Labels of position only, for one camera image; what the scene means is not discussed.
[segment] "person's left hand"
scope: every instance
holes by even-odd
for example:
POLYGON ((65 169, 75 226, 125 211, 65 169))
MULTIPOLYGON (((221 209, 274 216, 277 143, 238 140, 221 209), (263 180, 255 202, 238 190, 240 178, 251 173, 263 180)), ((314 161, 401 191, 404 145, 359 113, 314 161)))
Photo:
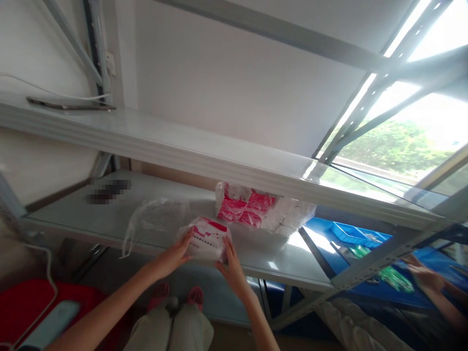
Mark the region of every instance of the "person's left hand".
POLYGON ((408 265, 408 269, 422 290, 432 290, 439 293, 445 286, 445 279, 427 267, 408 265))
POLYGON ((182 266, 192 258, 191 256, 185 256, 185 253, 193 236, 194 229, 192 227, 175 245, 168 248, 155 260, 143 266, 141 270, 148 275, 148 278, 151 280, 150 284, 168 276, 175 271, 176 268, 182 266))

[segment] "stack of packages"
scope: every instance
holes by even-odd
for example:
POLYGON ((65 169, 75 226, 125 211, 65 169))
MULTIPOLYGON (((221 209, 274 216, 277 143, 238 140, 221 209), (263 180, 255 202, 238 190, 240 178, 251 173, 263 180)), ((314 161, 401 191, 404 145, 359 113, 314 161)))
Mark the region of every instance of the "stack of packages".
POLYGON ((251 229, 290 236, 313 218, 316 205, 227 182, 216 186, 216 215, 251 229))

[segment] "feet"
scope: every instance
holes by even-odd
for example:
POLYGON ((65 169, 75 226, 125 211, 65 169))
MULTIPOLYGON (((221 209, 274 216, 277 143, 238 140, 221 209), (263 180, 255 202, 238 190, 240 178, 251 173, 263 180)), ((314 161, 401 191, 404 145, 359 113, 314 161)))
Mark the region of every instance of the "feet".
POLYGON ((159 283, 156 286, 153 298, 148 305, 148 312, 159 306, 161 302, 169 297, 169 283, 159 283))
POLYGON ((200 312, 203 312, 203 290, 201 287, 193 287, 187 298, 187 305, 196 305, 200 312))

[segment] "white shelf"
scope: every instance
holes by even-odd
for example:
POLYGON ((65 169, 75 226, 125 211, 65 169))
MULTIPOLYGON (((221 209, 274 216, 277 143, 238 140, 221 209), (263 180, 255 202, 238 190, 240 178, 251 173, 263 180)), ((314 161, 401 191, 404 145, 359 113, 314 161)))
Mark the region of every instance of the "white shelf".
POLYGON ((30 105, 24 96, 2 93, 0 125, 408 228, 422 230, 440 219, 332 167, 317 165, 310 158, 130 108, 60 112, 30 105))
MULTIPOLYGON (((134 210, 147 199, 190 201, 194 216, 215 218, 214 192, 126 170, 112 173, 23 218, 30 229, 58 233, 81 241, 120 249, 134 210), (128 179, 132 187, 107 205, 89 205, 86 196, 113 179, 128 179)), ((316 291, 332 288, 317 260, 298 232, 289 239, 265 231, 231 227, 233 243, 247 276, 278 281, 316 291)), ((174 243, 173 236, 140 236, 134 248, 158 254, 174 243)))

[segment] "white pants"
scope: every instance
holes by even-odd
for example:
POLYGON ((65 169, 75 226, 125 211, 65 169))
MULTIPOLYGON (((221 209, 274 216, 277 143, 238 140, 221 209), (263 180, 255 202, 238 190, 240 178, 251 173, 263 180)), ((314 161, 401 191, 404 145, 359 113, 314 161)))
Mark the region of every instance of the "white pants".
POLYGON ((171 318, 161 303, 135 323, 124 351, 208 351, 213 334, 196 305, 185 305, 171 318))

